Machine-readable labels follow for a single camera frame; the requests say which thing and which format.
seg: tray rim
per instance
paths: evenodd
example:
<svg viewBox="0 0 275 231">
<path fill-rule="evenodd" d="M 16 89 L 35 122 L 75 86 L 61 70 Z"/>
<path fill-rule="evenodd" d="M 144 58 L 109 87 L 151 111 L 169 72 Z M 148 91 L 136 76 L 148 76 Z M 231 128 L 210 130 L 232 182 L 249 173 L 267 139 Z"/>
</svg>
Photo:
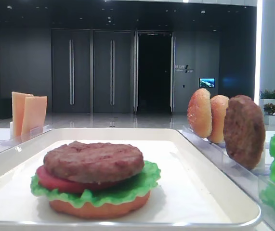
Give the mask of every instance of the tray rim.
<svg viewBox="0 0 275 231">
<path fill-rule="evenodd" d="M 26 145 L 27 143 L 33 142 L 35 139 L 40 139 L 42 136 L 49 135 L 50 133 L 56 132 L 58 130 L 74 130 L 74 129 L 87 129 L 87 130 L 103 130 L 103 129 L 110 129 L 110 130 L 170 130 L 172 132 L 177 132 L 181 137 L 183 137 L 187 142 L 189 142 L 194 148 L 196 148 L 203 156 L 205 156 L 211 164 L 218 168 L 218 166 L 194 144 L 192 143 L 185 135 L 183 135 L 180 131 L 172 128 L 55 128 L 50 129 L 42 134 L 39 134 L 25 142 L 19 143 L 11 148 L 3 150 L 0 154 L 7 152 L 11 149 L 14 149 L 20 145 Z M 242 189 L 232 178 L 226 175 L 228 179 L 233 182 L 242 192 L 244 192 L 256 205 L 259 210 L 259 214 L 256 218 L 244 222 L 244 223 L 189 223 L 189 222 L 176 222 L 176 223 L 161 223 L 161 222 L 139 222 L 139 223 L 132 223 L 132 222 L 113 222 L 113 221 L 89 221 L 89 222 L 48 222 L 48 221 L 40 221 L 40 222 L 33 222 L 33 221 L 0 221 L 0 226 L 27 226 L 27 227 L 62 227 L 62 228 L 73 228 L 73 227 L 99 227 L 99 228 L 108 228 L 108 227 L 128 227 L 128 228 L 204 228 L 204 229 L 215 229 L 215 228 L 224 228 L 224 229 L 235 229 L 235 228 L 252 228 L 257 226 L 259 223 L 262 222 L 262 209 L 259 203 L 257 203 L 245 190 Z"/>
</svg>

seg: orange cheese slice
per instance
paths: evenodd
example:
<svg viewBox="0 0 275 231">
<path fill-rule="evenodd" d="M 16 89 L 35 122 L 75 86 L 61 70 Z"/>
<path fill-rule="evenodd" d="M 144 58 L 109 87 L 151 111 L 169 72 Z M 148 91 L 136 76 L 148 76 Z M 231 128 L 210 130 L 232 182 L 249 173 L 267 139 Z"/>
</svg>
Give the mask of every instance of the orange cheese slice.
<svg viewBox="0 0 275 231">
<path fill-rule="evenodd" d="M 34 96 L 25 98 L 22 134 L 30 133 L 30 131 L 35 128 L 43 128 L 46 116 L 46 107 L 46 96 Z"/>
<path fill-rule="evenodd" d="M 13 136 L 22 134 L 22 125 L 24 119 L 25 98 L 33 97 L 32 94 L 12 92 L 12 117 L 13 117 Z"/>
</svg>

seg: open doorway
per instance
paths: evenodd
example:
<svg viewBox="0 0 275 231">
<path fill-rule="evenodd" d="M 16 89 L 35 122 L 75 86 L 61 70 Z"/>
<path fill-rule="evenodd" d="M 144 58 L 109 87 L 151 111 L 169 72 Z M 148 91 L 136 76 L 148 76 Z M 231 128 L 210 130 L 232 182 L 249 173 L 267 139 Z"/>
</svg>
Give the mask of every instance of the open doorway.
<svg viewBox="0 0 275 231">
<path fill-rule="evenodd" d="M 140 33 L 137 113 L 171 113 L 171 33 Z"/>
</svg>

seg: bottom bun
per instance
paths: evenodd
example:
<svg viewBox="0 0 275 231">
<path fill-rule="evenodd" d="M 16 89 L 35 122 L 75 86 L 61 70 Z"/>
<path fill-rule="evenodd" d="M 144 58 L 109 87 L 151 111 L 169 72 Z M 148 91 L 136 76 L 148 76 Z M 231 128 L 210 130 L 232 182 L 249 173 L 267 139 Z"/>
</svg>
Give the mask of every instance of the bottom bun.
<svg viewBox="0 0 275 231">
<path fill-rule="evenodd" d="M 74 208 L 70 203 L 60 200 L 50 201 L 50 207 L 57 212 L 67 213 L 79 218 L 88 219 L 109 219 L 119 218 L 131 211 L 143 207 L 150 196 L 150 191 L 143 197 L 137 197 L 134 201 L 120 205 L 103 204 L 100 207 L 94 207 L 91 203 L 84 204 L 81 208 Z"/>
</svg>

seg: ceiling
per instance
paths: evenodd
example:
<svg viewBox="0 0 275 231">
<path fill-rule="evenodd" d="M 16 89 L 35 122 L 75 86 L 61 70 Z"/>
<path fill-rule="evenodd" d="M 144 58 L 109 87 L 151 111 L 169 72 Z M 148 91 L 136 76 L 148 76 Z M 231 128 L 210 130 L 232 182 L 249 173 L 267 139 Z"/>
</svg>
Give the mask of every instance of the ceiling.
<svg viewBox="0 0 275 231">
<path fill-rule="evenodd" d="M 221 31 L 247 23 L 256 23 L 256 7 L 147 1 L 0 0 L 0 26 Z"/>
</svg>

